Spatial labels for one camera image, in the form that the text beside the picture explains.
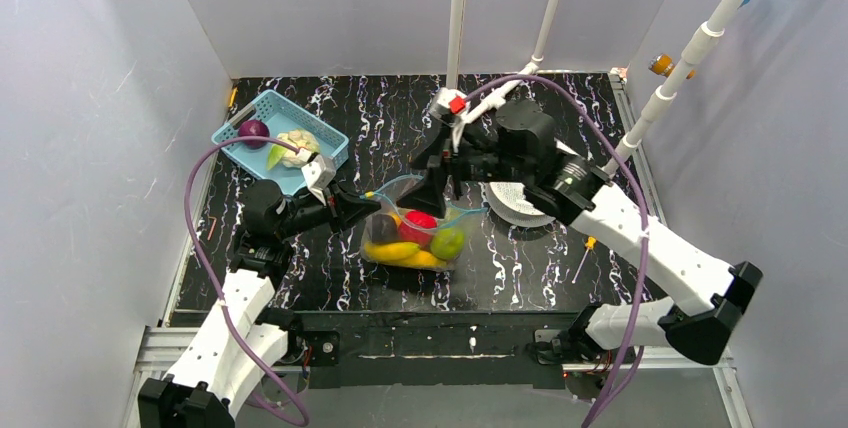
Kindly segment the red apple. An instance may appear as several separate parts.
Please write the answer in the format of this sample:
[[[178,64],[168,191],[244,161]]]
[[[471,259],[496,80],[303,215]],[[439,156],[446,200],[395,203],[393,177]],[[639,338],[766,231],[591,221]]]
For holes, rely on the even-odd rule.
[[[399,239],[426,247],[438,228],[437,219],[421,211],[408,211],[398,224]]]

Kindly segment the clear zip top bag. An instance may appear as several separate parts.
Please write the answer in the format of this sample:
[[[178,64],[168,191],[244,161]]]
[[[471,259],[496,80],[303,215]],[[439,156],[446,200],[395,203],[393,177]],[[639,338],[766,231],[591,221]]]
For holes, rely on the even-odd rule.
[[[435,217],[420,210],[401,208],[401,195],[422,179],[420,175],[398,176],[363,194],[376,201],[380,210],[366,218],[360,256],[367,262],[386,266],[451,271],[471,246],[476,224],[488,212],[485,202],[445,198],[445,215]]]

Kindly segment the yellow banana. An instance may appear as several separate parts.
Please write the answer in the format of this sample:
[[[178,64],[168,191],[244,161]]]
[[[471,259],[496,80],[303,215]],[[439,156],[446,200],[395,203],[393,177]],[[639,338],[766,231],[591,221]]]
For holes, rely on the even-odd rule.
[[[394,262],[395,266],[403,268],[413,268],[420,270],[444,271],[448,268],[448,263],[426,250],[419,250],[416,253]]]
[[[393,242],[375,244],[366,242],[363,253],[373,262],[390,263],[405,260],[420,251],[421,247],[415,242]]]

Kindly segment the green pepper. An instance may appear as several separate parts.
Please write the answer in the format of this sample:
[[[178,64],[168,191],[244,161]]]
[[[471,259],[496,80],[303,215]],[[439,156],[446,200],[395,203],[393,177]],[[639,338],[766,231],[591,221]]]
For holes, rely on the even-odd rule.
[[[452,261],[461,254],[465,241],[466,235],[463,230],[456,227],[443,228],[431,238],[429,250],[441,260]]]

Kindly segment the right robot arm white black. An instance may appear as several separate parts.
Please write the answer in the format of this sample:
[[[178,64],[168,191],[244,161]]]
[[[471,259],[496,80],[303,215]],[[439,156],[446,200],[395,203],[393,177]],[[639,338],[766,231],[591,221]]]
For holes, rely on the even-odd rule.
[[[664,291],[662,299],[628,305],[592,304],[546,344],[552,354],[591,358],[632,346],[670,347],[687,359],[713,365],[745,314],[762,271],[748,262],[730,264],[642,213],[631,195],[555,135],[555,123],[528,100],[509,102],[495,114],[496,133],[468,124],[465,101],[450,95],[433,101],[440,128],[412,162],[423,178],[398,201],[433,216],[446,211],[447,185],[516,182],[538,211],[596,238]]]

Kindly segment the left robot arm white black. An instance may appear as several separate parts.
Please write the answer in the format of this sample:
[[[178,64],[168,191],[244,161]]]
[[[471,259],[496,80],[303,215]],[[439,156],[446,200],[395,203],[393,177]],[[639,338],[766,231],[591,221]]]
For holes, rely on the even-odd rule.
[[[336,182],[315,196],[307,188],[285,195],[276,182],[259,180],[241,202],[234,265],[214,279],[216,304],[176,363],[141,386],[142,427],[234,426],[262,379],[273,377],[272,364],[288,351],[286,329],[260,318],[290,267],[290,238],[321,226],[345,231],[381,208]]]

